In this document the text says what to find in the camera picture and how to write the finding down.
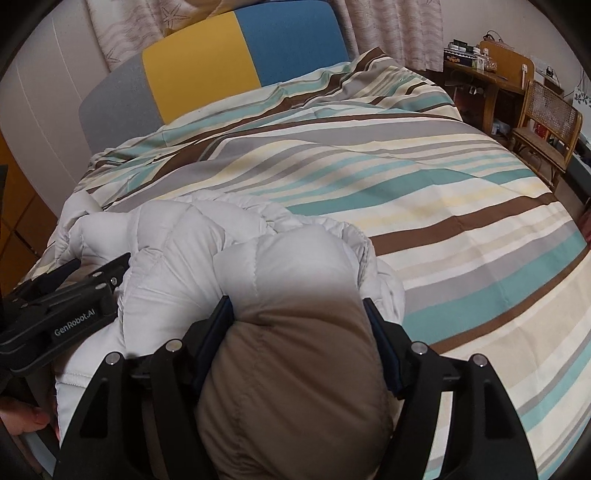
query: orange wooden cabinet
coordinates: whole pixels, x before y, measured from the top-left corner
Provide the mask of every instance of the orange wooden cabinet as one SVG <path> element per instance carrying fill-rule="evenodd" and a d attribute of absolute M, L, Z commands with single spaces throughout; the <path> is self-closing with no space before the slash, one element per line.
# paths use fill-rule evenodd
<path fill-rule="evenodd" d="M 18 167 L 1 132 L 0 165 L 8 165 L 0 224 L 0 288 L 6 295 L 43 254 L 57 218 Z"/>

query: striped bedsheet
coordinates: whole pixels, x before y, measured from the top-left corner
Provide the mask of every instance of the striped bedsheet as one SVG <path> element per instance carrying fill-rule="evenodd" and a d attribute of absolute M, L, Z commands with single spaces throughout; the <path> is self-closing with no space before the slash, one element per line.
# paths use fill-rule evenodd
<path fill-rule="evenodd" d="M 484 353 L 540 478 L 591 416 L 591 256 L 562 205 L 450 98 L 379 50 L 194 111 L 96 156 L 78 189 L 126 212 L 197 189 L 350 222 L 404 283 L 404 327 Z M 51 248 L 37 267 L 51 268 Z M 449 396 L 426 478 L 435 478 Z"/>

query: white wall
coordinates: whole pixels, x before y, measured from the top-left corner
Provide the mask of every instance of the white wall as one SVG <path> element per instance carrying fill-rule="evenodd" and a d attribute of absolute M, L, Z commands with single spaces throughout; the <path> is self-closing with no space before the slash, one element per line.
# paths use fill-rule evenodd
<path fill-rule="evenodd" d="M 478 44 L 488 30 L 496 30 L 522 55 L 534 55 L 551 65 L 566 93 L 579 84 L 583 70 L 576 56 L 528 0 L 441 0 L 441 8 L 445 45 L 454 38 Z"/>
<path fill-rule="evenodd" d="M 64 0 L 35 29 L 0 82 L 0 129 L 57 215 L 90 160 L 82 99 L 107 76 L 84 0 Z"/>

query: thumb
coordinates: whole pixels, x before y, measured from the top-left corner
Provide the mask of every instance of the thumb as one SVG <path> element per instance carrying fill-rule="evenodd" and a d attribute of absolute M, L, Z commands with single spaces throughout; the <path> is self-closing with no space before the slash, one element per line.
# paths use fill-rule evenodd
<path fill-rule="evenodd" d="M 10 435 L 36 432 L 47 426 L 50 417 L 39 407 L 10 397 L 0 397 L 0 419 Z"/>

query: wooden chair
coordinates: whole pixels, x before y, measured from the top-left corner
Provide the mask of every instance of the wooden chair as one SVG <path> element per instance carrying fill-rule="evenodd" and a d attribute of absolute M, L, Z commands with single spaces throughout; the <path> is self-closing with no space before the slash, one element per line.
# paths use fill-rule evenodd
<path fill-rule="evenodd" d="M 545 129 L 544 138 L 536 134 L 531 125 L 541 125 Z M 511 132 L 514 140 L 513 152 L 552 190 L 556 191 L 561 176 L 566 172 L 574 148 L 579 139 L 583 116 L 562 98 L 535 80 L 530 80 L 525 93 L 525 100 L 517 128 Z M 548 139 L 557 141 L 554 148 Z M 537 170 L 525 161 L 522 151 L 528 149 L 538 157 L 540 168 Z M 542 161 L 550 166 L 550 178 L 541 174 Z"/>

